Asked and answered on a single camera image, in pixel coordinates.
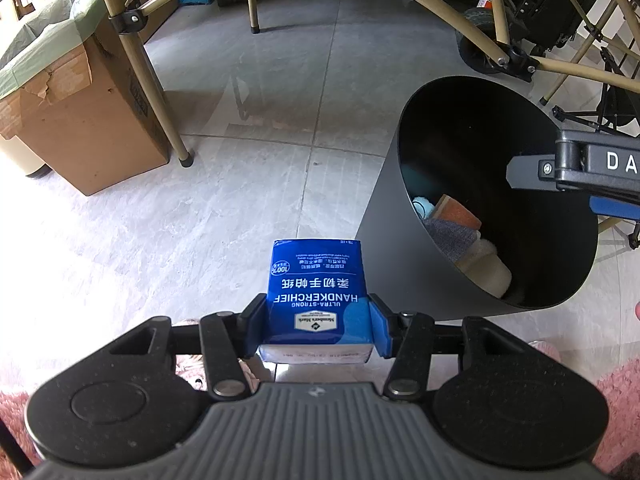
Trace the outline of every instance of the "blue box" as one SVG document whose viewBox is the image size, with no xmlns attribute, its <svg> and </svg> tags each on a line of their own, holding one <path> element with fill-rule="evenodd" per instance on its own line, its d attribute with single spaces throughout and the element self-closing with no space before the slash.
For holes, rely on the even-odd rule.
<svg viewBox="0 0 640 480">
<path fill-rule="evenodd" d="M 356 364 L 366 362 L 371 349 L 360 242 L 274 242 L 262 359 Z"/>
</svg>

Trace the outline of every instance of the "black plastic joint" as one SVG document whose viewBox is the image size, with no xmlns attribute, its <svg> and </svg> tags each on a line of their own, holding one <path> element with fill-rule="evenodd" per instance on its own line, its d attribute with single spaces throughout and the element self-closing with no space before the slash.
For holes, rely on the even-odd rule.
<svg viewBox="0 0 640 480">
<path fill-rule="evenodd" d="M 148 17 L 140 11 L 139 7 L 140 0 L 133 0 L 126 10 L 115 16 L 109 16 L 109 21 L 118 34 L 135 34 L 145 28 Z"/>
<path fill-rule="evenodd" d="M 498 69 L 505 74 L 531 83 L 531 77 L 536 73 L 540 62 L 515 45 L 498 43 L 498 46 L 509 56 L 509 62 L 504 66 L 499 66 Z"/>
<path fill-rule="evenodd" d="M 587 32 L 591 34 L 596 40 L 602 41 L 602 39 L 604 38 L 602 31 L 599 28 L 596 28 L 594 25 L 591 25 L 591 27 L 586 25 L 585 28 L 587 29 Z"/>
</svg>

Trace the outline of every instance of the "light blue cloth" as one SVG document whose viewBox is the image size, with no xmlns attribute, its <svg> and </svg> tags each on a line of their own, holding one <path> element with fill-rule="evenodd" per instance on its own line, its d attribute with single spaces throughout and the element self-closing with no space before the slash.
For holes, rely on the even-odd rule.
<svg viewBox="0 0 640 480">
<path fill-rule="evenodd" d="M 433 210 L 436 209 L 435 206 L 423 196 L 415 197 L 412 204 L 414 205 L 415 212 L 420 217 L 420 220 L 428 218 Z"/>
</svg>

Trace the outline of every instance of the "metal screw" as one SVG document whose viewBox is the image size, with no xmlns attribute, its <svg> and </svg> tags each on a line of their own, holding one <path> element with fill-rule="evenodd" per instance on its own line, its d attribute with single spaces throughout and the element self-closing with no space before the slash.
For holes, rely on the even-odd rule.
<svg viewBox="0 0 640 480">
<path fill-rule="evenodd" d="M 420 384 L 413 379 L 395 379 L 389 383 L 389 391 L 395 396 L 408 397 L 420 391 Z"/>
<path fill-rule="evenodd" d="M 235 379 L 225 379 L 216 383 L 213 387 L 213 392 L 221 397 L 235 397 L 244 392 L 244 390 L 244 384 Z"/>
</svg>

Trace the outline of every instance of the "ridged gray surface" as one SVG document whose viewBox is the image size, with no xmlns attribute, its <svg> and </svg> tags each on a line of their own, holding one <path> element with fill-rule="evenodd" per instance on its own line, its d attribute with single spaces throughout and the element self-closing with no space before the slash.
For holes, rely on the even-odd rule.
<svg viewBox="0 0 640 480">
<path fill-rule="evenodd" d="M 513 472 L 444 442 L 421 410 L 367 383 L 265 383 L 251 398 L 214 405 L 182 445 L 145 464 L 87 470 L 51 461 L 30 480 L 602 480 L 588 464 Z"/>
</svg>

